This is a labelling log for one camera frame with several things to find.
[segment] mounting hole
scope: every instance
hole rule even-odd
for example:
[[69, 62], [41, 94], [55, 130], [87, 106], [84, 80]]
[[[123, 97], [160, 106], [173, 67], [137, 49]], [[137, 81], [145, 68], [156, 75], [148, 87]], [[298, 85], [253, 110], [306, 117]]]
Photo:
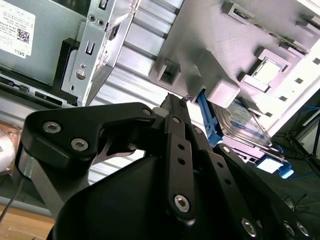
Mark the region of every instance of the mounting hole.
[[84, 79], [86, 79], [87, 75], [86, 75], [85, 71], [78, 69], [77, 71], [75, 71], [75, 76], [79, 80], [84, 80]]
[[178, 147], [181, 149], [181, 150], [185, 150], [185, 146], [181, 145], [181, 144], [178, 144]]
[[182, 158], [178, 158], [178, 162], [179, 162], [181, 165], [185, 165], [185, 164], [186, 164], [185, 160], [183, 160]]
[[224, 182], [228, 185], [231, 185], [231, 181], [229, 179], [225, 179]]
[[90, 15], [90, 16], [89, 16], [89, 21], [90, 21], [90, 22], [93, 23], [95, 20], [96, 20], [95, 16], [93, 16], [93, 15]]
[[97, 23], [98, 23], [99, 26], [103, 26], [103, 25], [104, 25], [104, 21], [102, 21], [101, 19], [99, 19], [99, 20], [97, 21]]

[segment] blue cable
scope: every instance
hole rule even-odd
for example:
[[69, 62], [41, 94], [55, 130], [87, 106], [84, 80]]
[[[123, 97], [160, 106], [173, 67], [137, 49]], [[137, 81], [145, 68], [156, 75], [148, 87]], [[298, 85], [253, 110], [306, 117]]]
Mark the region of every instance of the blue cable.
[[306, 104], [304, 106], [311, 108], [311, 109], [320, 109], [319, 106], [310, 106], [310, 105], [306, 105]]
[[280, 145], [276, 145], [276, 146], [278, 147], [280, 153], [282, 153], [282, 154], [285, 153], [284, 149]]
[[311, 111], [314, 111], [314, 110], [318, 110], [318, 108], [314, 108], [314, 109], [311, 109], [311, 110], [308, 110], [308, 111], [303, 111], [303, 112], [301, 112], [302, 114], [304, 114], [304, 113], [308, 113], [308, 112], [311, 112]]

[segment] black cable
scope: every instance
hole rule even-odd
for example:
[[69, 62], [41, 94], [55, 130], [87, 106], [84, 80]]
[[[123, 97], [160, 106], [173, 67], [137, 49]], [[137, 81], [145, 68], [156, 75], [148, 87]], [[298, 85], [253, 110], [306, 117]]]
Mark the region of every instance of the black cable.
[[20, 190], [22, 188], [23, 185], [23, 180], [21, 180], [18, 189], [16, 190], [14, 196], [10, 199], [10, 201], [8, 202], [8, 204], [5, 206], [4, 210], [2, 211], [1, 215], [0, 215], [0, 224], [3, 221], [5, 215], [7, 214], [11, 204], [13, 203], [13, 201], [15, 200], [15, 198], [18, 196], [18, 194], [20, 193]]
[[300, 118], [300, 115], [301, 115], [301, 112], [299, 111], [299, 112], [298, 112], [298, 115], [296, 116], [295, 122], [294, 122], [294, 124], [292, 125], [290, 131], [288, 131], [288, 133], [291, 133], [291, 132], [292, 132], [292, 130], [294, 129], [294, 127], [295, 127], [296, 124], [298, 123], [298, 120], [299, 120], [299, 118]]
[[305, 197], [307, 196], [307, 194], [303, 194], [302, 197], [300, 197], [300, 199], [294, 204], [294, 207], [293, 207], [293, 211], [295, 212], [296, 211], [296, 207], [298, 205], [298, 203], [304, 199]]

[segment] rectangular cutout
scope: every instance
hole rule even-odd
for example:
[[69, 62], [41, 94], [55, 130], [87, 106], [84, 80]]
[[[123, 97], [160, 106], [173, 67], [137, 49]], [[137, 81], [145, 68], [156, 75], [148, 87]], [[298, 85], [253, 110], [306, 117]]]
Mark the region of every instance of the rectangular cutout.
[[180, 74], [180, 65], [165, 59], [157, 80], [172, 86]]
[[273, 116], [273, 114], [271, 114], [270, 112], [266, 112], [265, 115], [269, 118], [271, 118]]
[[99, 2], [99, 8], [101, 10], [106, 10], [107, 9], [107, 5], [108, 5], [108, 0], [100, 0]]
[[294, 80], [297, 84], [302, 84], [303, 80], [301, 78], [297, 78], [296, 80]]
[[284, 102], [288, 100], [288, 98], [286, 98], [285, 96], [281, 96], [281, 97], [279, 97], [279, 99], [284, 101]]
[[317, 65], [320, 65], [320, 59], [317, 57], [313, 60], [313, 62]]
[[119, 32], [119, 28], [120, 28], [120, 24], [118, 24], [117, 26], [114, 26], [111, 30], [110, 36], [109, 36], [109, 40], [112, 41], [113, 39], [116, 38], [118, 32]]
[[88, 41], [86, 44], [85, 53], [91, 56], [94, 52], [95, 45], [96, 44], [94, 42], [91, 43], [91, 41]]
[[36, 92], [34, 93], [34, 96], [35, 96], [35, 97], [38, 97], [38, 98], [40, 98], [40, 99], [46, 100], [46, 101], [48, 101], [48, 102], [50, 102], [50, 103], [56, 104], [56, 105], [58, 105], [58, 106], [62, 106], [62, 102], [61, 102], [61, 101], [59, 101], [59, 100], [57, 100], [57, 99], [54, 99], [53, 97], [44, 95], [44, 94], [42, 94], [42, 93], [40, 93], [40, 92], [38, 92], [38, 91], [36, 91]]

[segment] metal panel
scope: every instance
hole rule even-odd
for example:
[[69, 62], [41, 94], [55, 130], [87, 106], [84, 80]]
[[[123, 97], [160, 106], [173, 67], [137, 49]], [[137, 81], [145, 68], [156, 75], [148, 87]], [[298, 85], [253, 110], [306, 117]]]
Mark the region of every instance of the metal panel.
[[122, 47], [118, 63], [132, 69], [136, 73], [148, 76], [155, 61], [127, 47]]
[[125, 41], [157, 56], [165, 40], [132, 23]]
[[7, 2], [36, 16], [34, 38], [31, 56], [24, 59], [0, 50], [0, 65], [52, 85], [63, 40], [75, 39], [80, 22], [86, 18], [48, 0], [7, 0]]
[[143, 9], [140, 9], [136, 12], [133, 21], [137, 22], [135, 20], [139, 20], [146, 25], [150, 25], [153, 28], [165, 34], [169, 33], [169, 30], [171, 28], [171, 25], [169, 23], [144, 11]]
[[184, 2], [184, 0], [164, 0], [166, 3], [174, 6], [175, 8], [179, 9]]
[[173, 24], [176, 18], [176, 15], [173, 12], [168, 11], [151, 0], [142, 0], [138, 12], [142, 12], [141, 9], [166, 21], [169, 24]]

